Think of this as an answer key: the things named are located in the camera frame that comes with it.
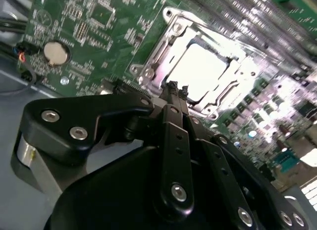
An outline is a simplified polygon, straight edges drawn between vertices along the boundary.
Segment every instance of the mounting screw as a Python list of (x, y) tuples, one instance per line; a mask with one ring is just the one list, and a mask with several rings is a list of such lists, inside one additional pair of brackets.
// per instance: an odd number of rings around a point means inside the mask
[(253, 221), (250, 214), (247, 211), (245, 211), (243, 208), (239, 207), (238, 214), (240, 219), (245, 225), (247, 225), (248, 227), (251, 227), (253, 225)]
[(46, 110), (41, 114), (41, 117), (46, 122), (57, 122), (59, 120), (59, 115), (55, 111)]
[(136, 66), (132, 67), (132, 72), (135, 73), (135, 74), (138, 73), (138, 69), (137, 69)]
[(195, 124), (199, 124), (199, 120), (197, 118), (193, 117), (193, 121)]
[(177, 199), (179, 202), (184, 202), (187, 199), (186, 191), (182, 186), (179, 184), (174, 184), (172, 186), (172, 195)]
[(69, 83), (69, 79), (66, 77), (66, 76), (63, 76), (61, 79), (60, 79), (60, 84), (61, 85), (68, 85)]
[(280, 212), (280, 217), (282, 218), (282, 220), (288, 225), (288, 226), (292, 226), (292, 220), (289, 218), (289, 216), (287, 216), (286, 213), (284, 213), (283, 211)]
[(72, 127), (69, 134), (76, 140), (85, 140), (88, 137), (88, 132), (83, 127)]
[(176, 36), (179, 36), (182, 34), (183, 26), (180, 23), (175, 23), (173, 26), (173, 32)]
[(295, 218), (295, 221), (300, 225), (300, 226), (305, 226), (304, 221), (299, 217), (297, 214), (293, 213), (293, 217)]
[(145, 70), (145, 77), (148, 78), (148, 79), (152, 79), (155, 75), (155, 71), (152, 69), (152, 68), (147, 68)]
[(224, 144), (228, 144), (227, 140), (224, 137), (219, 137), (219, 140)]

